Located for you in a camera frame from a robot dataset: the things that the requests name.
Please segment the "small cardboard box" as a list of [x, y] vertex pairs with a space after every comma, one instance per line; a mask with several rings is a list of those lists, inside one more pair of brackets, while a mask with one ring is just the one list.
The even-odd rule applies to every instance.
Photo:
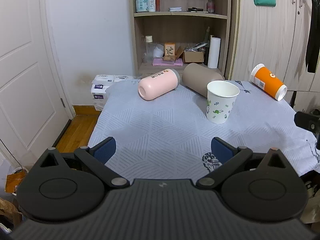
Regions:
[[179, 47], [176, 50], [176, 59], [182, 59], [183, 63], [203, 63], [204, 53], [202, 51], [187, 51]]

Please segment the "clear bottle beige cap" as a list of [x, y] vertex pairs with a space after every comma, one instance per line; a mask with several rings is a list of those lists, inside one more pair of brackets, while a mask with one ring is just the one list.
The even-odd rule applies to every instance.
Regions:
[[145, 48], [146, 48], [146, 62], [151, 62], [153, 60], [153, 37], [152, 35], [146, 35], [145, 37]]

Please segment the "teal round container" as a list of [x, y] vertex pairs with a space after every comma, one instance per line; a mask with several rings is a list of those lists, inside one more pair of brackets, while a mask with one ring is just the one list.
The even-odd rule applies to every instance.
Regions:
[[136, 12], [148, 12], [148, 0], [136, 0]]

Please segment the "white door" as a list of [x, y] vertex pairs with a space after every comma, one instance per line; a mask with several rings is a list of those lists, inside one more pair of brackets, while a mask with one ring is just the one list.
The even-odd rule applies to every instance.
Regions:
[[69, 120], [43, 31], [40, 0], [1, 0], [1, 143], [10, 160], [25, 167]]

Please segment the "light blue patterned tablecloth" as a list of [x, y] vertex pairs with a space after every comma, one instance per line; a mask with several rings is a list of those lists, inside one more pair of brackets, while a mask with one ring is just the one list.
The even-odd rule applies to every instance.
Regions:
[[108, 137], [116, 152], [107, 167], [128, 180], [198, 180], [218, 168], [211, 142], [219, 137], [258, 153], [280, 149], [295, 171], [319, 171], [316, 138], [294, 123], [295, 111], [255, 85], [238, 81], [240, 94], [224, 124], [206, 117], [207, 100], [183, 86], [152, 101], [138, 94], [138, 81], [115, 83], [89, 139], [89, 147]]

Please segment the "orange white paper cup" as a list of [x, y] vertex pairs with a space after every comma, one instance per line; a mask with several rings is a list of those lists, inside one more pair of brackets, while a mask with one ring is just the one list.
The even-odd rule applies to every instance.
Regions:
[[253, 68], [250, 81], [277, 101], [281, 101], [287, 93], [287, 86], [263, 63]]

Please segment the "pink notebook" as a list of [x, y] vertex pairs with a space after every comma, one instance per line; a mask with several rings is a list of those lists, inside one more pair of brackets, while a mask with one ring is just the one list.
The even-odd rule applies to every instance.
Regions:
[[152, 62], [153, 66], [174, 66], [180, 67], [183, 66], [183, 60], [177, 59], [175, 61], [165, 61], [163, 58], [155, 58]]

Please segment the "wooden floral box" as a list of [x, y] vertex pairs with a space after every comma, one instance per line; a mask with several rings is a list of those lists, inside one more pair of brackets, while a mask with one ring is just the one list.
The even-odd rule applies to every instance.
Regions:
[[175, 43], [165, 43], [164, 44], [164, 61], [175, 61], [176, 60], [176, 44]]

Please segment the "pink small bottle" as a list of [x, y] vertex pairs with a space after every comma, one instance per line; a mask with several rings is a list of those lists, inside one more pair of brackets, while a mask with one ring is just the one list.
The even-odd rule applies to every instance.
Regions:
[[215, 5], [213, 0], [207, 1], [207, 12], [213, 14], [215, 12]]

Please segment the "white paper towel roll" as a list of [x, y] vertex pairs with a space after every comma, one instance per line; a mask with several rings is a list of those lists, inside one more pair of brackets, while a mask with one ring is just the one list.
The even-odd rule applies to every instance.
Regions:
[[208, 54], [208, 68], [216, 69], [218, 67], [220, 56], [221, 38], [210, 36], [210, 46]]

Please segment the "pink tumbler bottle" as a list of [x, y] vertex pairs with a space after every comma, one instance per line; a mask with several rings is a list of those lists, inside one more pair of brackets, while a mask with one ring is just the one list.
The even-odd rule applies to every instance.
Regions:
[[140, 80], [138, 94], [146, 101], [154, 100], [172, 90], [181, 82], [175, 69], [165, 69]]

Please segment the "red amber bottle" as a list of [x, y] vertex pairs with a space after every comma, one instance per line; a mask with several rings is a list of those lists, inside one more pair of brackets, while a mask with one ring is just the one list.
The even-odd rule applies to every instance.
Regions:
[[156, 11], [159, 12], [161, 10], [160, 0], [156, 0]]

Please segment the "wooden open shelf unit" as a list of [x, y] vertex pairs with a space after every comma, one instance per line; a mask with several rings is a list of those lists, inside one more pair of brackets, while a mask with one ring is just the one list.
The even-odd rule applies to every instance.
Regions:
[[218, 69], [225, 73], [231, 32], [232, 0], [213, 0], [215, 12], [207, 12], [208, 0], [160, 0], [159, 12], [136, 12], [136, 0], [129, 0], [133, 62], [135, 73], [158, 72], [143, 58], [144, 37], [152, 35], [154, 44], [175, 43], [176, 47], [191, 47], [204, 40], [206, 31], [221, 38]]

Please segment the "taupe tumbler bottle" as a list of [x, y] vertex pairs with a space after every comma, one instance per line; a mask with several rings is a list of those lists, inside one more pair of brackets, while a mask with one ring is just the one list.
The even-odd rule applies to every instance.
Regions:
[[205, 98], [208, 93], [208, 83], [215, 80], [224, 80], [224, 77], [215, 69], [196, 63], [188, 64], [182, 73], [182, 83]]

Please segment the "light wood wardrobe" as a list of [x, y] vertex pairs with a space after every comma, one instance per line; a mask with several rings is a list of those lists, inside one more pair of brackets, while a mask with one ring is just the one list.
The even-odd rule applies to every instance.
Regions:
[[263, 63], [287, 86], [285, 100], [296, 111], [319, 107], [319, 72], [306, 69], [312, 0], [276, 0], [275, 7], [254, 0], [232, 0], [225, 77], [248, 81]]

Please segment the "white floral paper cup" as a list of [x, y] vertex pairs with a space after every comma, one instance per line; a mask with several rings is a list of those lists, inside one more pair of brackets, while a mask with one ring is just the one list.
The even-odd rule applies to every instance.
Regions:
[[207, 85], [206, 117], [214, 124], [227, 121], [240, 89], [227, 81], [215, 80]]

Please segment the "white tissue packs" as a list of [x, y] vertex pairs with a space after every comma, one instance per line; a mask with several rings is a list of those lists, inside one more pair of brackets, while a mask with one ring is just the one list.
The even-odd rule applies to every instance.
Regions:
[[107, 102], [106, 90], [116, 82], [133, 80], [127, 75], [97, 75], [92, 81], [91, 94], [96, 111], [102, 111]]

